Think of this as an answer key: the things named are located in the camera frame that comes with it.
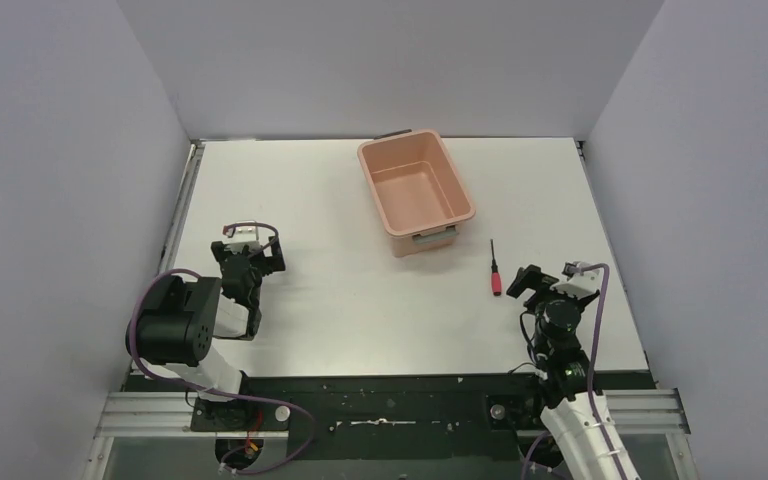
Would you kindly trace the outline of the red black screwdriver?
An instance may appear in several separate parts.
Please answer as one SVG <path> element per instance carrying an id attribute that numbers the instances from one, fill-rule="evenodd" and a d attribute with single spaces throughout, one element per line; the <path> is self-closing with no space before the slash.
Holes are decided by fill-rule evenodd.
<path id="1" fill-rule="evenodd" d="M 491 291 L 492 294 L 495 297 L 499 297 L 502 295 L 502 280 L 498 269 L 498 264 L 496 260 L 495 255 L 495 245 L 494 240 L 490 240 L 490 250 L 491 250 L 491 277 L 490 277 L 490 285 L 491 285 Z"/>

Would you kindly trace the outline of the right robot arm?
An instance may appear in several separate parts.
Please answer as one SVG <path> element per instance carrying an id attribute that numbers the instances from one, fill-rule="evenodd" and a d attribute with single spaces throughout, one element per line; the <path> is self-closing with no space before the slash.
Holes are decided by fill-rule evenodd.
<path id="1" fill-rule="evenodd" d="M 605 263 L 566 263 L 560 278 L 529 265 L 506 290 L 512 298 L 531 292 L 523 307 L 534 319 L 526 345 L 538 377 L 539 420 L 574 479 L 640 477 L 595 381 L 609 277 Z"/>

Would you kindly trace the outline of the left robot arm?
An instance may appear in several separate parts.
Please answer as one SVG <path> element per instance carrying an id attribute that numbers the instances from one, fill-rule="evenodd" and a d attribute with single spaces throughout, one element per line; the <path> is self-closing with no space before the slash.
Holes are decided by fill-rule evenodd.
<path id="1" fill-rule="evenodd" d="M 211 244 L 217 277 L 163 275 L 140 301 L 125 334 L 126 349 L 143 364 L 163 366 L 196 392 L 197 418 L 230 430 L 256 425 L 261 409 L 246 400 L 247 374 L 218 352 L 216 339 L 250 341 L 262 320 L 265 277 L 286 269 L 278 236 L 254 236 Z"/>

